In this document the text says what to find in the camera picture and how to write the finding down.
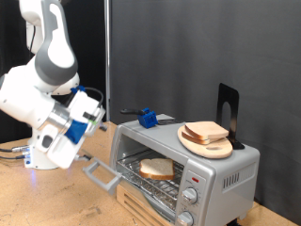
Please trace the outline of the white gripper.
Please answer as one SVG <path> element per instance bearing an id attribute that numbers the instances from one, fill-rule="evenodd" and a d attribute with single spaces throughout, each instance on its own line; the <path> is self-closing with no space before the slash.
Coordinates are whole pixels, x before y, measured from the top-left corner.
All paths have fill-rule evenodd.
<path id="1" fill-rule="evenodd" d="M 58 167 L 67 169 L 74 161 L 90 161 L 92 155 L 77 154 L 86 137 L 92 137 L 96 129 L 107 131 L 102 124 L 105 110 L 102 104 L 89 97 L 84 91 L 78 91 L 68 106 L 71 125 L 66 132 L 59 134 L 47 151 L 47 157 Z"/>

